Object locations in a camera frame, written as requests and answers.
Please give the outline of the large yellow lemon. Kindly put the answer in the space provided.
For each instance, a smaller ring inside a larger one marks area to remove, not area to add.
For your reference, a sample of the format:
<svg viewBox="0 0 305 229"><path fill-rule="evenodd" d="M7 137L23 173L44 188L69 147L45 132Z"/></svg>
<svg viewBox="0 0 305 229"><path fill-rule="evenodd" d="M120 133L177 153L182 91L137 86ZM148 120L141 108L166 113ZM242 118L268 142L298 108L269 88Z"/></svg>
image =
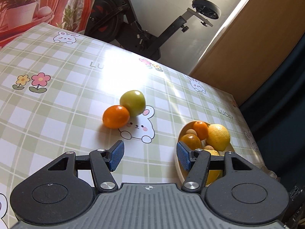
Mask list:
<svg viewBox="0 0 305 229"><path fill-rule="evenodd" d="M209 152L212 156L220 156L219 153L216 150L209 149L209 148L204 149L204 150ZM208 173L206 186L210 185L215 180L217 180L220 177L221 174L222 174L221 170L210 170L209 173Z"/></svg>

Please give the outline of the dark orange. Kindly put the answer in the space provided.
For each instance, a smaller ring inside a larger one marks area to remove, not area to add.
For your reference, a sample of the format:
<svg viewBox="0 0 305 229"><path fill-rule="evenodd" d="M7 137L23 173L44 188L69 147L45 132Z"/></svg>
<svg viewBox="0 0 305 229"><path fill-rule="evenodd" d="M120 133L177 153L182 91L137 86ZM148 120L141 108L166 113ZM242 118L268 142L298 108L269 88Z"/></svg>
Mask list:
<svg viewBox="0 0 305 229"><path fill-rule="evenodd" d="M185 134L179 139L179 141L184 142L191 150L202 148L201 140L195 134Z"/></svg>

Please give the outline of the bright orange tangerine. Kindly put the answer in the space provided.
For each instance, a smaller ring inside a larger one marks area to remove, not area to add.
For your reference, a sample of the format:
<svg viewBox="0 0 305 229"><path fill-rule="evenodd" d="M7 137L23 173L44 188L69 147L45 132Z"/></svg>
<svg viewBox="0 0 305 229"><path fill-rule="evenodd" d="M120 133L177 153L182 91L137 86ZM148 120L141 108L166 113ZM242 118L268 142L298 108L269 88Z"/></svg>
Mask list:
<svg viewBox="0 0 305 229"><path fill-rule="evenodd" d="M197 133L197 137L201 141L208 137L208 126L203 121L196 121L193 124L193 130Z"/></svg>

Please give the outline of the small orange tangerine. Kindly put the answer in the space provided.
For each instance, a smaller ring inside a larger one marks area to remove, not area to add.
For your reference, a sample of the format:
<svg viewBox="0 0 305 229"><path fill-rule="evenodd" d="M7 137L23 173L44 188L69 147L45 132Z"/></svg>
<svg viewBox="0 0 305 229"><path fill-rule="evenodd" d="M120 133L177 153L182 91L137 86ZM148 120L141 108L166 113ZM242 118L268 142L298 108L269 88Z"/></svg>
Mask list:
<svg viewBox="0 0 305 229"><path fill-rule="evenodd" d="M110 129L118 129L125 126L129 119L129 111L121 105L114 105L107 108L102 116L104 126Z"/></svg>

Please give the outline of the yellow-green apple far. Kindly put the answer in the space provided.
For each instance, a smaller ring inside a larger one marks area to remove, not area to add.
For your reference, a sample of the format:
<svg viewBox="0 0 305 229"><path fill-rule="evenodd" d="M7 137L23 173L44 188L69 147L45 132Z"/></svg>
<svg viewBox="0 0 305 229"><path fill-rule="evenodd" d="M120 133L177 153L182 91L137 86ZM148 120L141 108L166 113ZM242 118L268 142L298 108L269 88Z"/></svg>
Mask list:
<svg viewBox="0 0 305 229"><path fill-rule="evenodd" d="M138 90L130 90L124 93L119 102L121 106L124 106L129 111L131 117L142 114L146 108L145 97Z"/></svg>

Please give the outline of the dark teal curtain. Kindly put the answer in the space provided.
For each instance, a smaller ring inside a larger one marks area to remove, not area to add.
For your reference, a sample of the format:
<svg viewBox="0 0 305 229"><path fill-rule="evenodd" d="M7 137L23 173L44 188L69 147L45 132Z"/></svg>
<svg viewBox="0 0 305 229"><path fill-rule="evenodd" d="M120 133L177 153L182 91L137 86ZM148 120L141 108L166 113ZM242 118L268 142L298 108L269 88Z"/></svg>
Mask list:
<svg viewBox="0 0 305 229"><path fill-rule="evenodd" d="M290 189L304 185L304 38L241 110L265 165Z"/></svg>

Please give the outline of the black exercise bike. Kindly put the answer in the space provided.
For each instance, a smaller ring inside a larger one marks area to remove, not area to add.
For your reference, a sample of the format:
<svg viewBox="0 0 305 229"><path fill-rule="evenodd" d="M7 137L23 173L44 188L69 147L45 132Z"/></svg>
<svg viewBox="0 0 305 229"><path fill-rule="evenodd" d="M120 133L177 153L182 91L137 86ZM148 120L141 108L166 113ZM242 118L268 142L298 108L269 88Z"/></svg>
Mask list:
<svg viewBox="0 0 305 229"><path fill-rule="evenodd" d="M160 26L169 19L154 5L136 5L134 0L95 0L84 34L157 61L161 47L178 30L186 32L187 21L197 17L205 27L221 17L220 8L209 0L193 0L191 7L179 15L164 31Z"/></svg>

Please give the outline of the wooden panel door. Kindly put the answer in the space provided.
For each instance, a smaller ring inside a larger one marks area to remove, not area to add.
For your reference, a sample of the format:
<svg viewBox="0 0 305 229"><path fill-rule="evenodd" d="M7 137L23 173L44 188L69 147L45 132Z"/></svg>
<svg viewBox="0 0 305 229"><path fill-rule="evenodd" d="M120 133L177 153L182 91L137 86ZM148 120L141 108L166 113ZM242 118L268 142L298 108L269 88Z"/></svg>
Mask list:
<svg viewBox="0 0 305 229"><path fill-rule="evenodd" d="M304 34L304 0L249 0L190 75L247 100Z"/></svg>

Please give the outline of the red printed backdrop curtain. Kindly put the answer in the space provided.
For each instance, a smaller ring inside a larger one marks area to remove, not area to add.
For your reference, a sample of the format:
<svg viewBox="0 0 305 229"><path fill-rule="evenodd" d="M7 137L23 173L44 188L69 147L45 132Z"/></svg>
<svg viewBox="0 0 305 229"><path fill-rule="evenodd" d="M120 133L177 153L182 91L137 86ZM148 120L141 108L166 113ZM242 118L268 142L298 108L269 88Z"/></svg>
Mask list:
<svg viewBox="0 0 305 229"><path fill-rule="evenodd" d="M82 33L93 3L94 0L1 0L1 46L41 23Z"/></svg>

